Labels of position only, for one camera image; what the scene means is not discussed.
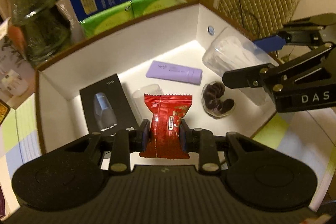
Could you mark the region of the translucent plastic cup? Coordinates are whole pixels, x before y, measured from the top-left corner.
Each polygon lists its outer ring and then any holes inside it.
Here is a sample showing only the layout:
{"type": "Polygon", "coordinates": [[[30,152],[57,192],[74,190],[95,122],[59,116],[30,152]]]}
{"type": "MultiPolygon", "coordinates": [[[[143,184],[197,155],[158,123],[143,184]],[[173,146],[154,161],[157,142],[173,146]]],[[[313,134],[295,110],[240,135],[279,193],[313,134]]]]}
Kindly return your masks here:
{"type": "Polygon", "coordinates": [[[152,120],[153,113],[147,106],[147,99],[149,97],[157,97],[163,95],[163,91],[159,84],[146,85],[132,94],[132,100],[135,109],[135,117],[141,123],[144,119],[152,120]]]}

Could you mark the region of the red snack packet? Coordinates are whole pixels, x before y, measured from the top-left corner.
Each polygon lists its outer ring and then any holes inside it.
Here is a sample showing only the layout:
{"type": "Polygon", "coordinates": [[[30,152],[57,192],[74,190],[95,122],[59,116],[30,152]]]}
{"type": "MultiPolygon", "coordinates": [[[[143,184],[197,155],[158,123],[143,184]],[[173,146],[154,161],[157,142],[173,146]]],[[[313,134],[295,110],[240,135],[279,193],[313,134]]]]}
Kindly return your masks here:
{"type": "Polygon", "coordinates": [[[153,113],[150,139],[146,151],[139,155],[144,158],[189,159],[179,141],[179,125],[193,103],[192,95],[160,95],[149,97],[147,106],[153,113]]]}

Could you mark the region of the clear cotton swab bag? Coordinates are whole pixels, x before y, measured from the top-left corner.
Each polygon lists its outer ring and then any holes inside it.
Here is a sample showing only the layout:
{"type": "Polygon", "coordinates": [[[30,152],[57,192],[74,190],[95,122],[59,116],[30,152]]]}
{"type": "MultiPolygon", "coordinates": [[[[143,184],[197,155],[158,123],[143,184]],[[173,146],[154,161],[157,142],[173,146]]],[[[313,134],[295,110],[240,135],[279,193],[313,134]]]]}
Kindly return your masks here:
{"type": "Polygon", "coordinates": [[[237,30],[226,27],[207,48],[203,64],[222,77],[224,72],[256,65],[278,63],[237,30]]]}

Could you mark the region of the black shaver box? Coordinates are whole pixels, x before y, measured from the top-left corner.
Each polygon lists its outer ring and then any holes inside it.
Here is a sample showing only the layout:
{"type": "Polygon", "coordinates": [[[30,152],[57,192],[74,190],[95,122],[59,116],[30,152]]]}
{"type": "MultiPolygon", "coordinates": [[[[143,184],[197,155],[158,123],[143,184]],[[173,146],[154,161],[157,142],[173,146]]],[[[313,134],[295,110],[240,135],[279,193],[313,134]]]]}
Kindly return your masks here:
{"type": "Polygon", "coordinates": [[[80,90],[89,133],[112,136],[119,130],[138,128],[138,123],[117,74],[80,90]]]}

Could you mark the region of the purple velvet scrunchie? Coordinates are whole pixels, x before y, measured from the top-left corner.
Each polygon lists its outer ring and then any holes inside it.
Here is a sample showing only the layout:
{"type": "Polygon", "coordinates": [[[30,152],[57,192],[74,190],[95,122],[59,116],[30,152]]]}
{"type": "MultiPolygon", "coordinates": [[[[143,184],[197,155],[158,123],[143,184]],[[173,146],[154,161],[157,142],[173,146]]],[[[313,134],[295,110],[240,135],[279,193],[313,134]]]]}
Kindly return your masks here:
{"type": "Polygon", "coordinates": [[[226,87],[222,82],[213,81],[205,84],[202,90],[202,106],[204,111],[214,119],[230,115],[235,109],[235,101],[224,98],[226,87]]]}

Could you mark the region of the purple cream tube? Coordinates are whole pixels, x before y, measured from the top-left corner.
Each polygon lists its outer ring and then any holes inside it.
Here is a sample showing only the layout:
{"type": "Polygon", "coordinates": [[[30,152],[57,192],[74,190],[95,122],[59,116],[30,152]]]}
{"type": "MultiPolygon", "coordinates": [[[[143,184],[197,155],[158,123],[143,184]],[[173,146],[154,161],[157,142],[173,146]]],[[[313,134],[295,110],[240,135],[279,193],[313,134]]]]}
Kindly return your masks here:
{"type": "Polygon", "coordinates": [[[147,78],[176,81],[193,85],[201,84],[202,75],[203,71],[201,69],[160,61],[153,61],[146,73],[147,78]]]}

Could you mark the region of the checkered tablecloth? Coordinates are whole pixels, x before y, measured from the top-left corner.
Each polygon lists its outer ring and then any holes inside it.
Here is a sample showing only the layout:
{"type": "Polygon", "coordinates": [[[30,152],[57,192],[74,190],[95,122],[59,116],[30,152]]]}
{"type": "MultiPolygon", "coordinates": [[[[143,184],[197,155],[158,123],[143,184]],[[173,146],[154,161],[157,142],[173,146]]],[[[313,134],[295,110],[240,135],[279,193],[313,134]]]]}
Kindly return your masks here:
{"type": "MultiPolygon", "coordinates": [[[[318,187],[310,208],[317,210],[335,173],[335,112],[276,114],[254,140],[303,161],[315,171],[318,187]]],[[[14,172],[40,155],[35,96],[31,95],[16,110],[10,110],[1,124],[1,191],[6,215],[19,206],[11,187],[14,172]]]]}

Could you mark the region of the brown white cardboard box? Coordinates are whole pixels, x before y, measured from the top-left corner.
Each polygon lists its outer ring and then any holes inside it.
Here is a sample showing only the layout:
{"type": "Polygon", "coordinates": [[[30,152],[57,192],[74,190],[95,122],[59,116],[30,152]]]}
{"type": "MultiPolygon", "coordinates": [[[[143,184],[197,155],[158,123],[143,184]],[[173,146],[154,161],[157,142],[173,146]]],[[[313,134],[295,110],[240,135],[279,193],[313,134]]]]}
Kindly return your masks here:
{"type": "Polygon", "coordinates": [[[131,20],[62,52],[35,72],[39,145],[50,152],[87,134],[79,92],[113,74],[127,95],[151,85],[153,61],[199,68],[202,81],[217,75],[204,66],[206,49],[223,31],[248,42],[251,35],[201,2],[190,2],[131,20]]]}

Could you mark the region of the left green tissue pack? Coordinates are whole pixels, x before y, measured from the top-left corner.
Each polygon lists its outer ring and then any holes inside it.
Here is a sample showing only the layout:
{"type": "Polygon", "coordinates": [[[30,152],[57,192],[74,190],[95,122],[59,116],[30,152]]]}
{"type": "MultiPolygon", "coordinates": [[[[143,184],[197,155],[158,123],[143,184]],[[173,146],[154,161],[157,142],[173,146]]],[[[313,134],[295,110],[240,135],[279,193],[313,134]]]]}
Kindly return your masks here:
{"type": "Polygon", "coordinates": [[[80,21],[80,26],[88,39],[132,19],[134,19],[132,4],[125,2],[80,21]]]}

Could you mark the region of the green tissue pack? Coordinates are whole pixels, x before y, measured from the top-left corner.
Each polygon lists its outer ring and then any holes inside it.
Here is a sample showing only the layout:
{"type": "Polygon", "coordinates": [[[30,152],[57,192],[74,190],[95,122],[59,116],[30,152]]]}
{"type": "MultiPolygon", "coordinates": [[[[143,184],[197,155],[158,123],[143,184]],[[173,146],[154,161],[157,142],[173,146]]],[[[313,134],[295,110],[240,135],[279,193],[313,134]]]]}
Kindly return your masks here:
{"type": "Polygon", "coordinates": [[[88,39],[132,19],[134,19],[132,4],[125,2],[80,21],[80,26],[88,39]]]}
{"type": "Polygon", "coordinates": [[[132,0],[131,6],[134,18],[139,18],[186,2],[185,0],[132,0]]]}

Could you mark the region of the right green tissue pack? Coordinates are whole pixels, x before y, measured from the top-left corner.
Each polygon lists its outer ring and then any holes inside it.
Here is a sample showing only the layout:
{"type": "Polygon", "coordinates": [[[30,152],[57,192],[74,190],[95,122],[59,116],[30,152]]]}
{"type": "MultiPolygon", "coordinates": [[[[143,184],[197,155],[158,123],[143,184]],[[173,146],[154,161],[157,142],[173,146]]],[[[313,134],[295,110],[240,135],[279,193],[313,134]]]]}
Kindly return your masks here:
{"type": "Polygon", "coordinates": [[[186,2],[185,0],[132,0],[131,6],[134,18],[139,18],[186,2]]]}

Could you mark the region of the white humidifier box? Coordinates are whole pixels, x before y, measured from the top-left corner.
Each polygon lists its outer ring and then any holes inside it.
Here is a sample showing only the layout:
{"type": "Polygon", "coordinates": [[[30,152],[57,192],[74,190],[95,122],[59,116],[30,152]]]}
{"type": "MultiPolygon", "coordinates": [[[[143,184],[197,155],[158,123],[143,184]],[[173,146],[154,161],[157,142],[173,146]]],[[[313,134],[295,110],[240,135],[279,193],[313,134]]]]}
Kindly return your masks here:
{"type": "Polygon", "coordinates": [[[35,71],[8,35],[10,18],[1,23],[1,100],[17,109],[35,92],[35,71]]]}

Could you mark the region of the dark green glass jar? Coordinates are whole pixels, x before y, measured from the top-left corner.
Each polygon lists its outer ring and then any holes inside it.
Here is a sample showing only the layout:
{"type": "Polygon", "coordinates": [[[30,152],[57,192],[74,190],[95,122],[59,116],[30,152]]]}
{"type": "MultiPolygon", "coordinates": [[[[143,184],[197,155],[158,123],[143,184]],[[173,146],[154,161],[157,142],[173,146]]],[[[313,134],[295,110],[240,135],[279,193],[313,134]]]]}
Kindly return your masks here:
{"type": "Polygon", "coordinates": [[[59,0],[9,0],[11,21],[23,33],[23,56],[33,67],[71,45],[71,24],[59,0]]]}

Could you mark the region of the red gold gift box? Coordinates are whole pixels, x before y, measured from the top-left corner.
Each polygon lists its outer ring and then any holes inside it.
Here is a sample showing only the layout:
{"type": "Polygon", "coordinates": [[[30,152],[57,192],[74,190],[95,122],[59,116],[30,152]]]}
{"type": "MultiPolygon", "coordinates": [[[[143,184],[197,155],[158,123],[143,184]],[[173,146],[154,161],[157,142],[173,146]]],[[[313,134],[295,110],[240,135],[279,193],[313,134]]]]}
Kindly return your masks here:
{"type": "Polygon", "coordinates": [[[3,100],[0,100],[0,124],[2,124],[6,119],[10,109],[11,107],[7,103],[5,103],[3,100]]]}

